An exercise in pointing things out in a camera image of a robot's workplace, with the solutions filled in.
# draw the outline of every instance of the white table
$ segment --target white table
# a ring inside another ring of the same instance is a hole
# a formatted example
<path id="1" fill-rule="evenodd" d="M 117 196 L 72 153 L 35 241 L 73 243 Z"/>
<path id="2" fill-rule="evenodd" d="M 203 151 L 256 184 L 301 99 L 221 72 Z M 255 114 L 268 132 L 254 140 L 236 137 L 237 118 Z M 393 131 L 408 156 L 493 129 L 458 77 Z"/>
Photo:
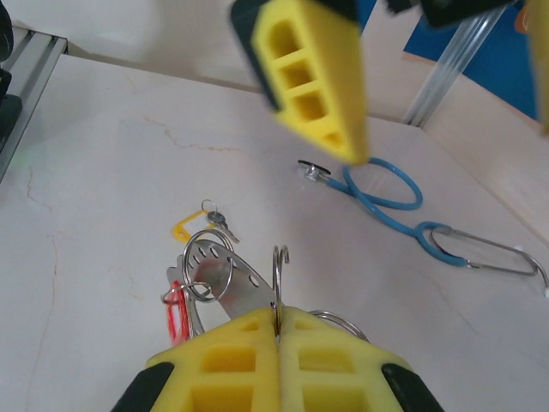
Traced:
<path id="1" fill-rule="evenodd" d="M 423 132 L 371 121 L 374 153 L 407 171 L 424 207 L 549 267 L 549 251 Z M 335 161 L 276 125 L 262 98 L 62 56 L 0 185 L 0 410 L 109 410 L 146 359 L 169 347 L 171 227 L 214 199 L 270 278 L 287 244 L 288 305 L 356 322 L 406 358 L 450 411 L 546 410 L 549 301 L 539 278 L 456 269 L 299 177 Z M 366 191 L 408 200 L 376 168 Z M 207 328 L 225 320 L 200 306 Z"/>

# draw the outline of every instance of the metal key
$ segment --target metal key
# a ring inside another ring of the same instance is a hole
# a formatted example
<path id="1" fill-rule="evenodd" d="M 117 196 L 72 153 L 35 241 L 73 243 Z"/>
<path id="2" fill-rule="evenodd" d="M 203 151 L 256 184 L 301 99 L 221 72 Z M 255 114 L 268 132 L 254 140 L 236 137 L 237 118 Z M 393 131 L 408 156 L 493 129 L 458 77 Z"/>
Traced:
<path id="1" fill-rule="evenodd" d="M 221 232 L 225 233 L 234 243 L 240 243 L 240 240 L 234 235 L 234 233 L 229 229 L 229 226 L 226 224 L 225 216 L 222 215 L 217 210 L 208 212 L 208 220 L 212 222 L 216 228 L 220 229 Z"/>

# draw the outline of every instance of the key ring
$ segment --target key ring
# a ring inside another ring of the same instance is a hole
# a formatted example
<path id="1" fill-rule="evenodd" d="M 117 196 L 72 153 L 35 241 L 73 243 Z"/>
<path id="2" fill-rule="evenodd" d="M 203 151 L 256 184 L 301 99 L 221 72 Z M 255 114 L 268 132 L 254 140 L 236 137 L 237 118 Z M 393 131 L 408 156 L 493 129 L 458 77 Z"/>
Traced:
<path id="1" fill-rule="evenodd" d="M 214 210 L 210 210 L 208 208 L 206 208 L 206 204 L 211 204 L 212 206 L 214 206 Z M 202 209 L 202 211 L 204 212 L 215 212 L 215 214 L 217 215 L 217 204 L 215 204 L 215 202 L 213 200 L 210 200 L 210 199 L 204 199 L 202 200 L 202 203 L 200 203 L 200 209 Z"/>
<path id="2" fill-rule="evenodd" d="M 274 328 L 276 335 L 281 333 L 282 329 L 282 265 L 290 263 L 290 252 L 287 246 L 273 249 L 273 290 L 276 302 L 271 303 L 274 310 Z"/>
<path id="3" fill-rule="evenodd" d="M 170 290 L 168 290 L 165 294 L 162 295 L 162 303 L 169 306 L 177 305 L 177 303 L 179 303 L 179 300 L 171 300 L 170 297 L 173 294 L 176 294 L 177 292 L 179 292 L 180 290 L 190 289 L 195 286 L 202 286 L 206 288 L 207 294 L 212 293 L 212 287 L 209 286 L 206 282 L 191 282 L 189 284 L 178 285 L 175 288 L 171 288 Z"/>
<path id="4" fill-rule="evenodd" d="M 232 265 L 232 259 L 229 259 L 229 277 L 226 281 L 226 285 L 225 285 L 224 289 L 221 291 L 219 296 L 217 296 L 217 297 L 215 297 L 215 296 L 208 297 L 208 295 L 211 294 L 211 292 L 212 292 L 211 288 L 208 288 L 208 290 L 206 292 L 203 292 L 203 293 L 200 293 L 196 290 L 196 288 L 195 288 L 195 283 L 196 282 L 193 282 L 193 280 L 190 279 L 190 275 L 189 275 L 190 250 L 191 250 L 192 246 L 194 245 L 194 243 L 199 238 L 201 238 L 202 236 L 204 236 L 206 234 L 211 234 L 211 235 L 219 238 L 221 240 L 221 242 L 223 242 L 223 245 L 225 246 L 226 249 L 228 249 L 231 252 L 234 252 L 234 248 L 232 247 L 231 241 L 220 230 L 217 230 L 217 229 L 204 229 L 204 230 L 198 231 L 189 239 L 189 242 L 187 242 L 187 245 L 185 245 L 185 248 L 183 249 L 183 264 L 182 264 L 181 272 L 182 272 L 182 275 L 183 275 L 184 284 L 189 287 L 188 290 L 192 294 L 193 299 L 198 300 L 198 301 L 203 302 L 203 303 L 212 303 L 212 302 L 215 302 L 215 301 L 219 300 L 226 293 L 227 289 L 229 289 L 229 285 L 231 284 L 231 280 L 232 280 L 232 275 L 234 273 L 234 267 Z"/>

